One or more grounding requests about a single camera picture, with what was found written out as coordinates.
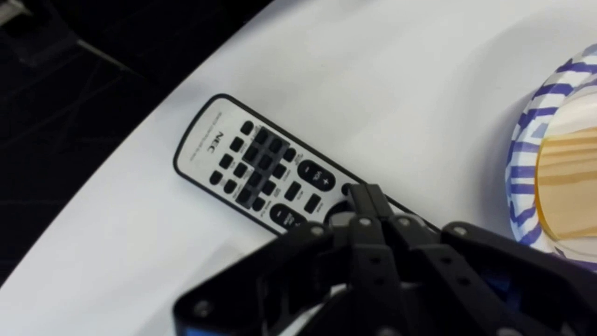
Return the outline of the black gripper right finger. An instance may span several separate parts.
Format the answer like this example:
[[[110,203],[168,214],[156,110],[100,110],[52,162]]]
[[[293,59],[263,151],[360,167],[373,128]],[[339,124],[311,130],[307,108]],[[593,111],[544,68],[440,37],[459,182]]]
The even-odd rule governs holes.
[[[367,184],[399,274],[418,281],[446,336],[597,336],[597,276],[466,222],[432,229]]]

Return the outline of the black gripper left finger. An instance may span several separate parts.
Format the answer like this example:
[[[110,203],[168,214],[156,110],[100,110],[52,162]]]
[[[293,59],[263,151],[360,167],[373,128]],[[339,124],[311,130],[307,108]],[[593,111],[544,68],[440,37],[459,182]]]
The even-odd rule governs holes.
[[[377,336],[393,330],[399,291],[375,184],[347,188],[347,212],[302,222],[181,294],[175,336]]]

